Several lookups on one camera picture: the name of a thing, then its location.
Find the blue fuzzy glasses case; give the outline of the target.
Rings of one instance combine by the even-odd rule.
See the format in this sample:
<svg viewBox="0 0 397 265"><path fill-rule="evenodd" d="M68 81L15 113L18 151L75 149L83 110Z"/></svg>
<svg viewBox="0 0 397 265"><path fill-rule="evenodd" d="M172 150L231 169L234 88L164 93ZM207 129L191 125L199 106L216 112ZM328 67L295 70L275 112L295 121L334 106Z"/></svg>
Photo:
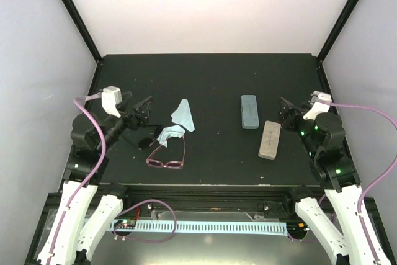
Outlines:
<svg viewBox="0 0 397 265"><path fill-rule="evenodd" d="M259 127L259 114L255 95L241 96L241 122L243 129L257 129Z"/></svg>

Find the light blue cleaning cloth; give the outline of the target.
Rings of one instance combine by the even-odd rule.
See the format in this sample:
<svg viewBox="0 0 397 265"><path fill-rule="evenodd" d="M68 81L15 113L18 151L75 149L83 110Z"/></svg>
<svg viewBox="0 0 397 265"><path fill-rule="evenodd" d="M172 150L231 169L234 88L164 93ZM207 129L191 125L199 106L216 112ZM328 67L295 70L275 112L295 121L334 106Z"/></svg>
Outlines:
<svg viewBox="0 0 397 265"><path fill-rule="evenodd" d="M174 124L183 126L189 132L195 130L189 101L187 99L182 99L180 101L178 108L171 114L171 121Z"/></svg>

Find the pink framed sunglasses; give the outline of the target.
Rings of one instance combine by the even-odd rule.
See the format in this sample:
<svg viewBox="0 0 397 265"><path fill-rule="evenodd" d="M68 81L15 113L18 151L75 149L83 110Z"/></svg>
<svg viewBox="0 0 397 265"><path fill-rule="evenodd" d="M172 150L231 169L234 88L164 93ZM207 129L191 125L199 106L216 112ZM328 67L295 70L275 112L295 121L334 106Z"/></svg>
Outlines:
<svg viewBox="0 0 397 265"><path fill-rule="evenodd" d="M186 152L186 144L185 138L182 137L183 141L183 155L182 159L178 161L167 161L163 162L157 159L154 159L155 154L162 148L164 148L163 144L158 145L158 147L152 151L152 153L146 158L146 165L152 168L166 168L166 169L182 169L185 163L185 152Z"/></svg>

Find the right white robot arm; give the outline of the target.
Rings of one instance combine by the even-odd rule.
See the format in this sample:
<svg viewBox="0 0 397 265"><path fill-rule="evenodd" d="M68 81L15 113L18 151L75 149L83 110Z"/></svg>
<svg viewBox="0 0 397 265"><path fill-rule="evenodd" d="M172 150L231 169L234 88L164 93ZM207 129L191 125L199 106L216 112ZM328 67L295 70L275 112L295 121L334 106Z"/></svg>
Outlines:
<svg viewBox="0 0 397 265"><path fill-rule="evenodd" d="M339 224L333 224L305 186L291 190L282 210L307 224L332 264L391 264L368 216L354 162L343 152L342 120L330 112L331 106L331 95L322 92L312 93L309 103L301 107L281 98L279 121L300 137Z"/></svg>

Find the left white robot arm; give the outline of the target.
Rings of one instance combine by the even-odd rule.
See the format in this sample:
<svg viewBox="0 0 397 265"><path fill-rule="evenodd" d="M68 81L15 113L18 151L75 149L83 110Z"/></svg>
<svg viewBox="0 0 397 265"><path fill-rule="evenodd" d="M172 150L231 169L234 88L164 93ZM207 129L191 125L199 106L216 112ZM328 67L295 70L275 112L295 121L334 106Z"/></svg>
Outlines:
<svg viewBox="0 0 397 265"><path fill-rule="evenodd" d="M90 218L85 218L109 162L107 152L125 130L148 126L153 98L149 96L128 110L131 98L130 91L122 93L109 86L74 99L81 113L72 123L73 143L61 200L37 264L90 264L113 219L132 210L133 199L126 187L115 185L101 197Z"/></svg>

